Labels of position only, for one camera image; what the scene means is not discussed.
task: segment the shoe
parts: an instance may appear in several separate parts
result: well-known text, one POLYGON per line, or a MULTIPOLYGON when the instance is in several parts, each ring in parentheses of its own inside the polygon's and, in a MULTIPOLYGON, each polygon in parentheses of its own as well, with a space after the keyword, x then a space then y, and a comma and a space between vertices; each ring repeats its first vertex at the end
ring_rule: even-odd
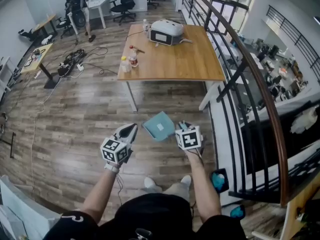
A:
POLYGON ((90 38, 89 38, 89 43, 92 43, 93 40, 95 40, 96 38, 96 35, 93 34, 90 38))
POLYGON ((181 183, 186 184, 188 186, 188 188, 190 188, 191 185, 191 176, 190 175, 186 175, 182 178, 181 183))
POLYGON ((152 179, 152 178, 149 178, 149 177, 146 177, 144 179, 144 186, 149 189, 149 188, 152 188, 152 187, 155 187, 157 186, 155 181, 152 179))
POLYGON ((4 117, 4 119, 5 119, 6 121, 8 121, 8 117, 7 117, 6 112, 1 113, 1 115, 4 117))

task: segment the light blue cloth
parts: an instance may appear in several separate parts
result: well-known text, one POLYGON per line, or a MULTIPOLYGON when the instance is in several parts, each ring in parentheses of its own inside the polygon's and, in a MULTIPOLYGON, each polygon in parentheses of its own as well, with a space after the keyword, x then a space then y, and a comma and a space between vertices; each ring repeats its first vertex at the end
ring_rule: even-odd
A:
POLYGON ((175 133, 174 123, 163 111, 143 123, 142 126, 157 142, 162 142, 175 133))

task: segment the wooden handrail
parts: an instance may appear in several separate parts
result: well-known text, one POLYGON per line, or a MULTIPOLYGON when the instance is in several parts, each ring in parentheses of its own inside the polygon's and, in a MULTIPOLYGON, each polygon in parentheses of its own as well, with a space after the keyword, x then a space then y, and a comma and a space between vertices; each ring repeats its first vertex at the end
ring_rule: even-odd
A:
POLYGON ((282 126, 280 123, 280 119, 278 116, 278 112, 277 112, 274 100, 271 97, 270 91, 267 87, 267 84, 265 83, 265 80, 260 70, 258 69, 256 62, 254 61, 254 59, 252 58, 248 50, 243 45, 238 34, 234 31, 234 29, 226 21, 226 19, 207 0, 201 0, 201 1, 209 8, 209 10, 211 10, 214 13, 214 15, 223 24, 225 29, 229 32, 230 36, 233 38, 233 40, 237 44, 261 92, 261 96, 264 100, 264 104, 271 122, 271 127, 273 131, 274 139, 276 142, 278 158, 279 158, 280 204, 284 206, 289 201, 288 158, 287 158, 285 138, 284 138, 282 126))

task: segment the plastic bottle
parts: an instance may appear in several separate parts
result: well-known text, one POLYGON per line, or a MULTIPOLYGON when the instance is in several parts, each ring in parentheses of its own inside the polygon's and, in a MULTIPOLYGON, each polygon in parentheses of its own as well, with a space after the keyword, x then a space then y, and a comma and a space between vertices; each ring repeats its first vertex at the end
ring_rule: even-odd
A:
POLYGON ((135 68, 138 66, 137 52, 133 45, 130 45, 129 61, 131 63, 131 67, 135 68))
POLYGON ((131 71, 131 65, 130 65, 129 61, 127 60, 126 56, 122 56, 121 57, 120 68, 125 73, 131 71))
POLYGON ((149 24, 146 19, 143 20, 143 31, 148 32, 149 24))

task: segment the wooden floor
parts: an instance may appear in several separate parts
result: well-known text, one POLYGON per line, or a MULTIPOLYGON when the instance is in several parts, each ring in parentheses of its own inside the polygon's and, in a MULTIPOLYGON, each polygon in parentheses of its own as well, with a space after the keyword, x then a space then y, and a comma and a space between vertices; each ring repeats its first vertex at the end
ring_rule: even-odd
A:
MULTIPOLYGON (((182 15, 173 11, 169 1, 161 2, 158 9, 137 13, 136 23, 142 23, 143 19, 153 22, 163 18, 184 23, 182 15)), ((92 33, 96 35, 92 43, 88 43, 84 32, 79 35, 76 47, 75 35, 56 39, 43 63, 49 64, 47 69, 51 73, 57 72, 58 64, 70 52, 77 49, 88 52, 95 47, 106 47, 108 53, 103 56, 92 55, 86 62, 118 72, 131 23, 124 22, 119 26, 107 19, 106 29, 102 28, 99 19, 92 23, 92 33)), ((100 54, 105 50, 97 49, 94 52, 100 54)), ((47 77, 43 72, 37 79, 33 79, 33 74, 20 77, 23 82, 12 88, 1 107, 1 111, 6 111, 9 117, 4 138, 10 138, 12 131, 16 133, 14 159, 9 158, 9 147, 3 143, 0 145, 1 175, 8 175, 15 184, 32 186, 33 163, 35 194, 62 208, 77 209, 104 170, 105 162, 100 154, 103 139, 119 126, 137 123, 139 131, 133 145, 134 153, 120 173, 124 180, 121 200, 126 201, 142 188, 145 176, 152 177, 165 189, 190 174, 191 168, 184 153, 178 149, 175 137, 155 142, 141 127, 143 122, 161 111, 166 112, 174 123, 186 120, 200 125, 202 134, 208 139, 204 155, 206 167, 208 171, 215 169, 209 112, 198 110, 205 96, 203 83, 133 83, 131 88, 138 107, 136 113, 132 111, 121 83, 117 82, 116 74, 105 71, 101 75, 99 68, 90 65, 84 68, 78 78, 62 79, 45 103, 45 111, 38 115, 44 107, 37 105, 37 102, 43 102, 51 93, 43 88, 47 77)), ((71 75, 77 76, 78 73, 74 69, 71 75)), ((120 206, 118 191, 119 186, 115 183, 104 220, 111 219, 120 206)))

